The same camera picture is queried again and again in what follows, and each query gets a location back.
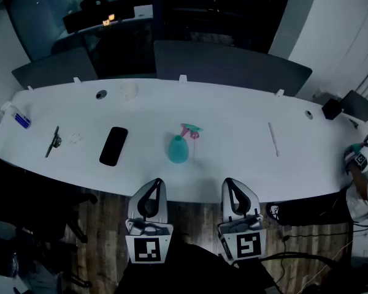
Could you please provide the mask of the white pen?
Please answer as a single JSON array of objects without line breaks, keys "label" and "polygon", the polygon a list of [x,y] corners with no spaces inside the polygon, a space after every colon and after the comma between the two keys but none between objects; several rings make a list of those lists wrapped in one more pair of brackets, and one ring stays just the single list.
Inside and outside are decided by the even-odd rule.
[{"label": "white pen", "polygon": [[268,122],[268,126],[269,126],[269,130],[270,130],[270,135],[272,137],[272,141],[273,141],[273,144],[274,144],[276,156],[279,157],[279,151],[278,151],[278,147],[277,147],[277,141],[276,141],[276,138],[275,138],[275,134],[274,134],[274,129],[272,127],[272,123],[271,122]]}]

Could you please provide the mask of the black smartphone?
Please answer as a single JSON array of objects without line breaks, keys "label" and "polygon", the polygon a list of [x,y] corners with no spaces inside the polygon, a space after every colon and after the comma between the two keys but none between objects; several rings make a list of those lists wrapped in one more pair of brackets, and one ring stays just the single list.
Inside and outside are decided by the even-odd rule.
[{"label": "black smartphone", "polygon": [[122,127],[111,128],[99,157],[99,162],[110,167],[116,166],[127,136],[127,129]]}]

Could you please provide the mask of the person's left forearm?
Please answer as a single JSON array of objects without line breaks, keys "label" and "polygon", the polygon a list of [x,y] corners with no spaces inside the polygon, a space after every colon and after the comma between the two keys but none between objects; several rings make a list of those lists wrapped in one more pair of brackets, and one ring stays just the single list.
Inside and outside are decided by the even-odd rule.
[{"label": "person's left forearm", "polygon": [[148,272],[148,265],[136,264],[128,260],[128,264],[123,272],[113,294],[128,294],[132,290],[138,290],[144,285]]}]

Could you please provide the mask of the person's black clothing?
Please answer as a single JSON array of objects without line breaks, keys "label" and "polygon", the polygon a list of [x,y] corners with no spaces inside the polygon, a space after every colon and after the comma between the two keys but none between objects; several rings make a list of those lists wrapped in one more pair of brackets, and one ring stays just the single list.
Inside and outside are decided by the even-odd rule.
[{"label": "person's black clothing", "polygon": [[236,269],[194,244],[173,244],[163,264],[141,265],[148,265],[144,285],[128,294],[237,294]]}]

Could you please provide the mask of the small black box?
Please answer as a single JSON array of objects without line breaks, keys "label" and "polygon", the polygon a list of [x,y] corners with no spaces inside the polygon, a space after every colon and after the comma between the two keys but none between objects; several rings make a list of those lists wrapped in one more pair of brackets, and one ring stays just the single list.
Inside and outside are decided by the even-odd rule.
[{"label": "small black box", "polygon": [[327,120],[334,120],[342,112],[340,102],[333,98],[330,98],[321,109]]}]

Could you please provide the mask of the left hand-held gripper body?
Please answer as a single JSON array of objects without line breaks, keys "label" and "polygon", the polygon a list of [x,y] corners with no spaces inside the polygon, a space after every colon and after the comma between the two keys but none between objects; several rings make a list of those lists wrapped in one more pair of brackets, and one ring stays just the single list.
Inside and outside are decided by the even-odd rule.
[{"label": "left hand-held gripper body", "polygon": [[128,219],[126,226],[126,245],[132,263],[163,264],[166,261],[174,230],[171,224]]}]

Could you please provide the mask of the black office chair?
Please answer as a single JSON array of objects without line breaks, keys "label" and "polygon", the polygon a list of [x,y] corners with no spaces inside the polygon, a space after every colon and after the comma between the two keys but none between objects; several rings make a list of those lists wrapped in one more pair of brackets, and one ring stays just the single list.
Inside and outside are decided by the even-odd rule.
[{"label": "black office chair", "polygon": [[79,187],[25,170],[0,159],[0,221],[33,232],[45,241],[64,237],[68,226],[80,240],[88,238],[78,225],[75,207],[95,204],[95,195]]}]

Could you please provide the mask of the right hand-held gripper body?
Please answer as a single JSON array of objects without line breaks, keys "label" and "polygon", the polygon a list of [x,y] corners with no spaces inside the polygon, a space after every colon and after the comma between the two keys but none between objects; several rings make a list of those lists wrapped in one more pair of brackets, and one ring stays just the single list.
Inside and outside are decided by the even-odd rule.
[{"label": "right hand-held gripper body", "polygon": [[260,214],[219,224],[217,232],[230,264],[266,254],[266,229]]}]

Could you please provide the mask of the black desk screen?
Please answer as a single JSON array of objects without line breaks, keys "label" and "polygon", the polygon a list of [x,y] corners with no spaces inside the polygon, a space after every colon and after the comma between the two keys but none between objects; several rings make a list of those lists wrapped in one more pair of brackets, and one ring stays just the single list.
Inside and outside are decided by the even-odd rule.
[{"label": "black desk screen", "polygon": [[72,34],[83,29],[102,25],[103,21],[109,20],[111,15],[114,16],[113,21],[134,18],[134,6],[122,1],[113,1],[69,14],[63,18],[63,23],[67,33]]}]

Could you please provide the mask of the black fabric bag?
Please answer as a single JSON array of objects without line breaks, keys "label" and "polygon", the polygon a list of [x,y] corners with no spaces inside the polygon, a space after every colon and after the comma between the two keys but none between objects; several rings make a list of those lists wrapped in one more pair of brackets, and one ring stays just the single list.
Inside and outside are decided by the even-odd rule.
[{"label": "black fabric bag", "polygon": [[280,225],[307,226],[352,222],[346,191],[266,205],[267,215]]}]

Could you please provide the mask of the person's right forearm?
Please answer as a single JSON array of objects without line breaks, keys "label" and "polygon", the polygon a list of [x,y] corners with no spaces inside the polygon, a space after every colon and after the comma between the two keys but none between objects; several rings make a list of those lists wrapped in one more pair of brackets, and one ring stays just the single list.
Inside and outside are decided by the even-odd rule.
[{"label": "person's right forearm", "polygon": [[283,294],[259,258],[238,260],[232,266],[237,294]]}]

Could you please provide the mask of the black metal bracket tool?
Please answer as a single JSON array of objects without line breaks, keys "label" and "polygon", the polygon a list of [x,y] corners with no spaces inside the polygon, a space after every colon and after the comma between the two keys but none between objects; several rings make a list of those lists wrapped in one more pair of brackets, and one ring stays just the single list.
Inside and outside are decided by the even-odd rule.
[{"label": "black metal bracket tool", "polygon": [[52,151],[53,148],[58,148],[61,145],[62,138],[59,135],[59,126],[56,127],[55,132],[53,134],[52,141],[48,147],[48,150],[45,154],[45,158],[47,158]]}]

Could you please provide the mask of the long grey desk divider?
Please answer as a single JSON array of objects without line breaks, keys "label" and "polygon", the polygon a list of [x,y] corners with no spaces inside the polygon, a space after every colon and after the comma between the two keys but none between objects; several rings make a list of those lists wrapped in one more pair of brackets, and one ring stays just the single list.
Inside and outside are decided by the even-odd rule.
[{"label": "long grey desk divider", "polygon": [[156,76],[258,91],[284,90],[294,97],[312,69],[287,59],[225,45],[178,40],[154,42]]}]

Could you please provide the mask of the clear bottle blue label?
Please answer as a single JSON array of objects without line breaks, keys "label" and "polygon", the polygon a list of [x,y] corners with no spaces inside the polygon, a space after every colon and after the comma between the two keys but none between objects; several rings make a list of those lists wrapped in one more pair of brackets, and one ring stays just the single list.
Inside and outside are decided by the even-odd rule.
[{"label": "clear bottle blue label", "polygon": [[3,113],[8,113],[19,125],[28,129],[31,126],[31,121],[10,101],[7,101],[1,106]]}]

